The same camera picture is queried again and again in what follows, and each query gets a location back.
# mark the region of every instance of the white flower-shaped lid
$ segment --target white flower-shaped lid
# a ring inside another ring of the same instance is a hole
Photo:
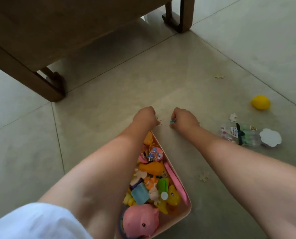
[[[282,142],[280,134],[277,131],[272,131],[268,128],[265,128],[260,132],[260,137],[261,141],[270,147],[275,147]]]

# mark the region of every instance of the pink plastic stick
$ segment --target pink plastic stick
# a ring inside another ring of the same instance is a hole
[[[177,176],[174,174],[174,172],[170,168],[169,164],[166,162],[166,163],[164,163],[164,166],[165,166],[169,176],[171,177],[172,181],[174,182],[174,186],[176,187],[179,194],[181,195],[181,198],[183,199],[183,201],[187,205],[188,204],[187,194],[186,194],[185,190],[183,189],[183,186],[181,185],[181,183],[178,180]]]

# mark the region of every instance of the floor tile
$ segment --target floor tile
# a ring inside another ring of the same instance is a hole
[[[164,24],[162,14],[158,9],[148,13],[49,68],[65,78],[66,90],[71,91],[174,35],[176,32]]]
[[[226,76],[216,79],[215,76]],[[264,94],[271,111],[258,111],[250,100]],[[265,238],[250,215],[227,192],[202,156],[168,127],[174,107],[191,110],[200,124],[218,133],[231,113],[238,122],[280,132],[275,149],[256,148],[296,166],[296,106],[192,32],[177,34],[54,104],[66,172],[113,139],[142,107],[152,105],[163,124],[154,129],[192,201],[191,214],[161,237]],[[211,173],[207,183],[198,180]]]
[[[296,104],[296,0],[240,0],[191,30]]]
[[[195,24],[206,17],[220,11],[221,9],[235,3],[238,0],[195,0],[192,24]],[[165,6],[159,8],[165,13]],[[172,11],[180,15],[180,0],[172,1]]]
[[[50,103],[0,129],[0,217],[37,201],[63,174]]]
[[[0,128],[47,102],[0,70]]]

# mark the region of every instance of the white shirt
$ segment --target white shirt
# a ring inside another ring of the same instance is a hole
[[[22,206],[0,218],[0,239],[92,239],[69,210],[46,203]]]

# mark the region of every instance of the person's left hand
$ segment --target person's left hand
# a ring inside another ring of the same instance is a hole
[[[132,121],[149,126],[149,130],[152,130],[155,126],[160,124],[156,119],[156,112],[152,106],[140,109]]]

